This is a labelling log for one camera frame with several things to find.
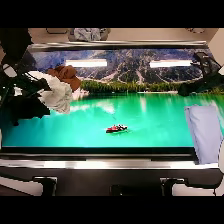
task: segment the lake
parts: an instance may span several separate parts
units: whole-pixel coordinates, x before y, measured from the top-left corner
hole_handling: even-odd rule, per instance
[[[3,146],[20,147],[192,147],[184,107],[214,105],[224,133],[224,96],[125,94],[90,96],[71,103],[71,113],[20,120],[8,130]],[[124,124],[122,133],[106,133]]]

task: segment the brown cloth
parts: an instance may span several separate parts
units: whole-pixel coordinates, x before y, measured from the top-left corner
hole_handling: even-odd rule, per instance
[[[56,76],[61,82],[70,84],[72,91],[76,91],[81,81],[76,77],[76,70],[71,65],[69,66],[57,66],[55,69],[48,69],[47,74]]]

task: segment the boat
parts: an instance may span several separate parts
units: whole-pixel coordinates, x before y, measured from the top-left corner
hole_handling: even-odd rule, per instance
[[[114,133],[114,132],[120,132],[120,131],[124,131],[128,128],[128,126],[125,125],[114,125],[110,128],[106,129],[106,133]]]

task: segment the beige wall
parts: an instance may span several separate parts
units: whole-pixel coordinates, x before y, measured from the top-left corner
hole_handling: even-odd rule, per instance
[[[216,61],[224,65],[224,28],[219,28],[208,46]]]

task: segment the screen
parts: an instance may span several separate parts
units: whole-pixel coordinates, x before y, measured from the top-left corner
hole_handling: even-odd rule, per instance
[[[73,93],[70,114],[51,110],[41,119],[19,120],[3,146],[192,147],[185,106],[216,106],[224,130],[223,95],[176,92],[180,83],[202,77],[189,63],[199,51],[211,55],[195,48],[27,51],[22,63],[30,71],[72,65],[82,84]],[[125,129],[107,132],[118,125]]]

